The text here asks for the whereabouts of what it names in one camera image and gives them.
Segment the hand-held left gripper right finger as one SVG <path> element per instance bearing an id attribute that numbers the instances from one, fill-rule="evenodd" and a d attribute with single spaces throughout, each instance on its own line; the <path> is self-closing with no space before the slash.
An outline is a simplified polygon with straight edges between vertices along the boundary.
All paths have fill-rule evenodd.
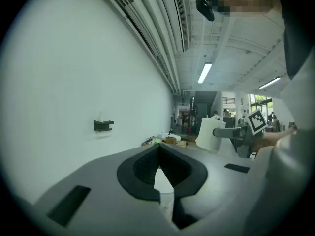
<path id="1" fill-rule="evenodd" d="M 249 160 L 159 146 L 159 166 L 172 190 L 172 218 L 161 236 L 248 236 L 249 202 L 241 190 Z"/>

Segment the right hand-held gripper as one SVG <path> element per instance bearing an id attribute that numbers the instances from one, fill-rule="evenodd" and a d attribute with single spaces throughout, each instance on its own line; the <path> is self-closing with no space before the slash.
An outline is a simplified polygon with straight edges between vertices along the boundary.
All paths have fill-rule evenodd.
<path id="1" fill-rule="evenodd" d="M 249 158 L 256 134 L 267 127 L 261 110 L 255 110 L 242 118 L 237 128 L 216 128 L 213 135 L 221 140 L 218 155 Z"/>

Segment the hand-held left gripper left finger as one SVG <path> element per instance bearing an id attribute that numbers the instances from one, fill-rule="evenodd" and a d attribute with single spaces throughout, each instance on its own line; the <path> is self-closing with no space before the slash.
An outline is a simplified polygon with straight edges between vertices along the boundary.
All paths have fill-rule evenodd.
<path id="1" fill-rule="evenodd" d="M 50 236 L 176 236 L 179 229 L 156 201 L 127 193 L 117 179 L 118 166 L 146 147 L 92 160 L 46 190 L 34 205 L 36 221 Z M 63 226 L 49 215 L 76 186 L 90 191 Z"/>

